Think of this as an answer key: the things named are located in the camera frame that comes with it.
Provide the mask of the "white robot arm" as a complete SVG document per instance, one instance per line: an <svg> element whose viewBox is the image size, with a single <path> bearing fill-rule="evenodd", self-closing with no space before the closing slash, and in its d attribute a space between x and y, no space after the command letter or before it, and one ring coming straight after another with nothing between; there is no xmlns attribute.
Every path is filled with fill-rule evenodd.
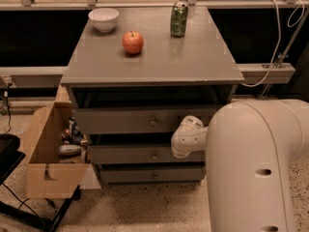
<svg viewBox="0 0 309 232"><path fill-rule="evenodd" d="M176 158L206 153L211 232L296 232L289 164L308 150L300 100L232 102L207 126L184 117L171 138Z"/></svg>

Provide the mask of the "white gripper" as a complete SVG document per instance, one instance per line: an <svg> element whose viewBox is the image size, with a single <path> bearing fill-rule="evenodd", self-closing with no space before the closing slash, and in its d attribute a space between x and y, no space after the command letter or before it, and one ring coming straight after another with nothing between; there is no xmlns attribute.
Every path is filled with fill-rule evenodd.
<svg viewBox="0 0 309 232"><path fill-rule="evenodd" d="M197 117L183 118L171 138L171 151L178 159L187 158L191 153L206 150L208 128Z"/></svg>

